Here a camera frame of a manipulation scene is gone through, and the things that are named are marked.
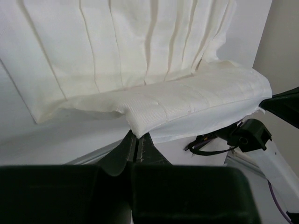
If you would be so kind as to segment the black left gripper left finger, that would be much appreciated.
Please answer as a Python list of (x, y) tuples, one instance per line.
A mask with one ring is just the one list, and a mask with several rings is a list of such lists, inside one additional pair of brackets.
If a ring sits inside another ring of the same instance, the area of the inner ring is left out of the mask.
[(129, 224), (129, 159), (136, 137), (88, 165), (22, 165), (0, 169), (3, 224)]

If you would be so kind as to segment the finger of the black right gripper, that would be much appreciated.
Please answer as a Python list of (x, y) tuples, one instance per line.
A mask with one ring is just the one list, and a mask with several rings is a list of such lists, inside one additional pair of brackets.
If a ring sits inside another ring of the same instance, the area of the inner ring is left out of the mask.
[(299, 87), (263, 100), (259, 107), (299, 128)]

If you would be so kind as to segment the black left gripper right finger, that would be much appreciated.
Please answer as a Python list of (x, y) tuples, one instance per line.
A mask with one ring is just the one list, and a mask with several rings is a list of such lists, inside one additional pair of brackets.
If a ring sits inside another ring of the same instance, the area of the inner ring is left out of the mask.
[(172, 165), (149, 134), (132, 139), (132, 217), (136, 224), (259, 224), (238, 169)]

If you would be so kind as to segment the white pleated skirt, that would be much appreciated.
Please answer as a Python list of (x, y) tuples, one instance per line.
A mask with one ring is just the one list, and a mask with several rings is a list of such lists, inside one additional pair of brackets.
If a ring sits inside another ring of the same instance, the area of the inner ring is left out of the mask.
[(0, 125), (124, 116), (160, 140), (229, 126), (272, 96), (252, 68), (219, 59), (233, 0), (3, 0)]

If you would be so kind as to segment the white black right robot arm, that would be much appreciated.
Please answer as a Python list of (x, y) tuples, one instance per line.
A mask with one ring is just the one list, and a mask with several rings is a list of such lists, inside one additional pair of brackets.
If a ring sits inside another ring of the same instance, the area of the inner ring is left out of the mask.
[[(263, 100), (259, 106), (292, 126), (299, 126), (298, 88), (276, 94)], [(254, 160), (267, 178), (269, 188), (276, 189), (283, 200), (286, 207), (283, 216), (287, 222), (297, 224), (299, 178), (279, 152), (266, 126), (257, 119), (249, 119), (216, 131), (216, 136), (226, 140), (229, 146), (240, 148)]]

